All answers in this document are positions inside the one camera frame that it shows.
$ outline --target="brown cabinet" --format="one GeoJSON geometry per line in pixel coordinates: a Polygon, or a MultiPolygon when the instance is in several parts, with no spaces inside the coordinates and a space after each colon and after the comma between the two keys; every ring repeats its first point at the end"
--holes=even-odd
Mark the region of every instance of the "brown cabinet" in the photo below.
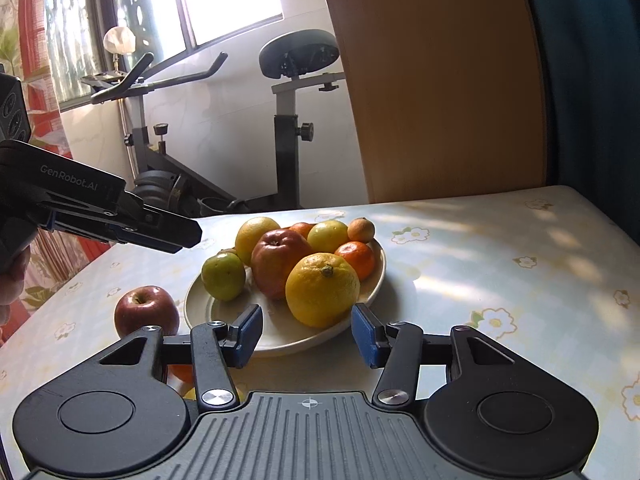
{"type": "Polygon", "coordinates": [[[327,0],[372,202],[545,182],[527,0],[327,0]]]}

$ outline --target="exercise bike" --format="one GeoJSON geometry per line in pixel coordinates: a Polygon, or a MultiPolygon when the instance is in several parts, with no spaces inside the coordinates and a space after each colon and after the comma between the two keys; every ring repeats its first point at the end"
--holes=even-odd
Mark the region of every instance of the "exercise bike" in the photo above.
{"type": "Polygon", "coordinates": [[[130,152],[134,173],[133,193],[147,205],[165,209],[190,218],[215,214],[266,212],[300,209],[300,177],[298,138],[311,142],[313,123],[298,126],[296,90],[321,86],[321,91],[338,88],[334,82],[344,79],[344,72],[325,73],[300,79],[301,75],[316,72],[334,63],[340,56],[334,36],[324,30],[299,30],[284,34],[267,43],[259,55],[262,74],[269,78],[282,76],[291,80],[274,85],[276,115],[274,133],[276,148],[276,176],[278,191],[274,194],[242,200],[211,183],[166,152],[164,136],[168,124],[154,126],[160,137],[158,150],[149,142],[143,97],[156,89],[178,86],[212,77],[228,55],[221,52],[211,67],[199,73],[146,82],[144,71],[154,57],[146,53],[129,73],[109,72],[85,76],[81,81],[92,88],[92,104],[128,99],[130,134],[125,145],[130,152]]]}

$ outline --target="floral curtain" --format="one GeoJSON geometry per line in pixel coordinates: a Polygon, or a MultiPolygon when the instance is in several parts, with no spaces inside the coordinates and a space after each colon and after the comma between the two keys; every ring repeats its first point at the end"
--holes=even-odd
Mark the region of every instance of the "floral curtain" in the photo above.
{"type": "MultiPolygon", "coordinates": [[[[60,120],[47,57],[44,0],[0,0],[0,62],[22,80],[32,136],[30,143],[71,158],[60,120]]],[[[31,244],[25,289],[0,328],[0,346],[28,317],[107,244],[64,233],[40,231],[31,244]]]]}

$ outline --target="human hand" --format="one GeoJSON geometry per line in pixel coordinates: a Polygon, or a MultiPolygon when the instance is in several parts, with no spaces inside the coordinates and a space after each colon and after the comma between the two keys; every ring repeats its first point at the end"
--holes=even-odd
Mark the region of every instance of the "human hand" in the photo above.
{"type": "Polygon", "coordinates": [[[6,274],[0,275],[0,325],[9,321],[9,305],[18,299],[24,288],[24,274],[31,258],[30,248],[26,248],[15,259],[6,274]]]}

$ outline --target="floral tablecloth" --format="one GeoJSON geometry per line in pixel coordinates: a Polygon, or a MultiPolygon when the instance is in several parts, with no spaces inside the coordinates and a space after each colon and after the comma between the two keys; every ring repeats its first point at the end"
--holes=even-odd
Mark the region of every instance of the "floral tablecloth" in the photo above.
{"type": "MultiPolygon", "coordinates": [[[[594,404],[591,480],[640,478],[640,248],[567,187],[302,210],[280,225],[366,216],[388,257],[373,310],[425,332],[467,323],[556,375],[594,404]]],[[[0,433],[19,479],[27,473],[11,421],[29,392],[118,336],[113,309],[140,285],[182,306],[203,261],[231,247],[248,216],[202,220],[202,242],[170,255],[116,246],[57,292],[0,349],[0,433]]],[[[188,327],[181,320],[180,332],[188,327]]],[[[373,390],[350,332],[299,354],[254,358],[233,370],[243,390],[373,390]]],[[[422,367],[418,396],[442,386],[444,367],[422,367]]]]}

